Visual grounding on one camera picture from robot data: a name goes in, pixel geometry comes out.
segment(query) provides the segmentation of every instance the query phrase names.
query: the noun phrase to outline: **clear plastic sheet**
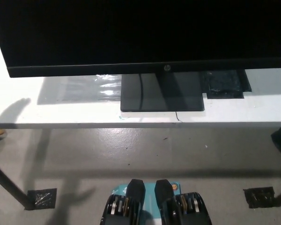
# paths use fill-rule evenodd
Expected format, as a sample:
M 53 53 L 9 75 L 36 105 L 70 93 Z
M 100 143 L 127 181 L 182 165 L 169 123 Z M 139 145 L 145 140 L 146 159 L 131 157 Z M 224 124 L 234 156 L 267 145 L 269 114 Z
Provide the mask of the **clear plastic sheet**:
M 46 77 L 39 105 L 120 101 L 121 75 Z

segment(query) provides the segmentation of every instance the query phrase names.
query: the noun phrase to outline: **black tape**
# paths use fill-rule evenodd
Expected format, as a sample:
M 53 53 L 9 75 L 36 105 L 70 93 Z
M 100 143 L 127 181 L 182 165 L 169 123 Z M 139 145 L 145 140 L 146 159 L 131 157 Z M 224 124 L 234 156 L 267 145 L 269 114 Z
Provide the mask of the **black tape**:
M 251 91 L 244 70 L 200 72 L 203 93 L 209 99 L 244 98 L 244 91 Z
M 274 207 L 273 187 L 244 189 L 244 196 L 250 209 Z
M 36 210 L 54 209 L 57 189 L 30 190 L 27 196 L 35 204 Z

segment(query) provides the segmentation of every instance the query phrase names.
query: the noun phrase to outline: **black tape on floor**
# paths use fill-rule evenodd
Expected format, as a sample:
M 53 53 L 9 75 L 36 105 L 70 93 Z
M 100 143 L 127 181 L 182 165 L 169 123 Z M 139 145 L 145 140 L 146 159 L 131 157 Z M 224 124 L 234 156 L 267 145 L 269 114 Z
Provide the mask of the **black tape on floor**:
M 27 192 L 29 199 L 34 201 L 36 210 L 54 209 L 57 189 L 30 190 Z
M 273 187 L 244 189 L 244 196 L 250 209 L 274 207 Z

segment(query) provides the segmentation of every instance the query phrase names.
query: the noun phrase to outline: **computer monitor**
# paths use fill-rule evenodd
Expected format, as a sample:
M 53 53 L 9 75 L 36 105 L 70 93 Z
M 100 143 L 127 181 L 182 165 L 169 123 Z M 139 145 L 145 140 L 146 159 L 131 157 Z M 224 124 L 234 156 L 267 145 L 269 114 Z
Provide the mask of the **computer monitor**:
M 11 77 L 281 68 L 281 0 L 0 0 L 0 47 Z

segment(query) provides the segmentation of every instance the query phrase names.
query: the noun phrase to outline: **monitor stand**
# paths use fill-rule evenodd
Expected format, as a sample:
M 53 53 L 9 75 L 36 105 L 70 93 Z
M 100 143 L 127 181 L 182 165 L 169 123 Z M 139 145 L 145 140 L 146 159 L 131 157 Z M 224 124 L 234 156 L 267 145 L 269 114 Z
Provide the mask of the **monitor stand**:
M 198 72 L 122 75 L 121 111 L 203 111 Z

